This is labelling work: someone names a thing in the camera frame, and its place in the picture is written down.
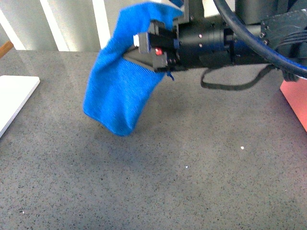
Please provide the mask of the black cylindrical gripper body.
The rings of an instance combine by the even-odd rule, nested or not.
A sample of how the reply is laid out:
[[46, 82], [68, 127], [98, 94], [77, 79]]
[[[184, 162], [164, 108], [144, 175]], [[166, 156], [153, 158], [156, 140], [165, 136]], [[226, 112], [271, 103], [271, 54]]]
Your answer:
[[140, 53], [165, 54], [166, 72], [266, 63], [220, 16], [189, 23], [174, 21], [172, 29], [161, 21], [151, 20], [148, 30], [138, 33], [133, 40]]

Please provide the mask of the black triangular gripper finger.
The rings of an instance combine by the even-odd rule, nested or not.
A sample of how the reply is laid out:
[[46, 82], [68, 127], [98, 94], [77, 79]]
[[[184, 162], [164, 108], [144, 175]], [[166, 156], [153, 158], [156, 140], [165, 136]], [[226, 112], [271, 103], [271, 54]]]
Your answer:
[[154, 72], [165, 72], [167, 70], [165, 54], [158, 56], [155, 51], [143, 54], [139, 52], [138, 47], [132, 46], [123, 54], [123, 58]]

